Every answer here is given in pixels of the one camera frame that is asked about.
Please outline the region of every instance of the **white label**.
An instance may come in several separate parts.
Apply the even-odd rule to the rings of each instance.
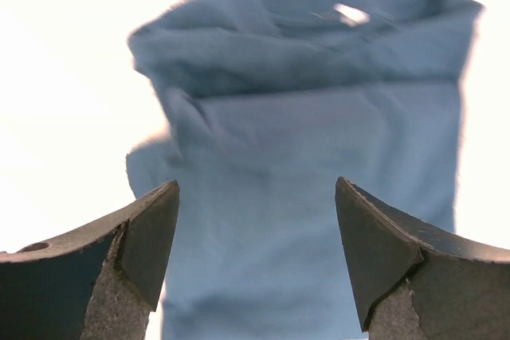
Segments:
[[[370,21],[370,15],[357,8],[338,3],[335,5],[335,10],[340,13],[340,21],[350,27],[356,27]]]

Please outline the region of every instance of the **white background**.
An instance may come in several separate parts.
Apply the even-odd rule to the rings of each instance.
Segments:
[[[125,41],[176,1],[0,0],[0,250],[133,200],[124,156],[165,122]],[[477,1],[487,10],[462,85],[457,224],[510,248],[508,0]]]

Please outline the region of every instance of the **garment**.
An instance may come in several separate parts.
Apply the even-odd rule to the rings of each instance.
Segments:
[[[337,4],[370,16],[344,22]],[[176,179],[163,338],[365,338],[335,212],[343,176],[449,231],[472,0],[186,0],[128,39],[171,133],[135,196]]]

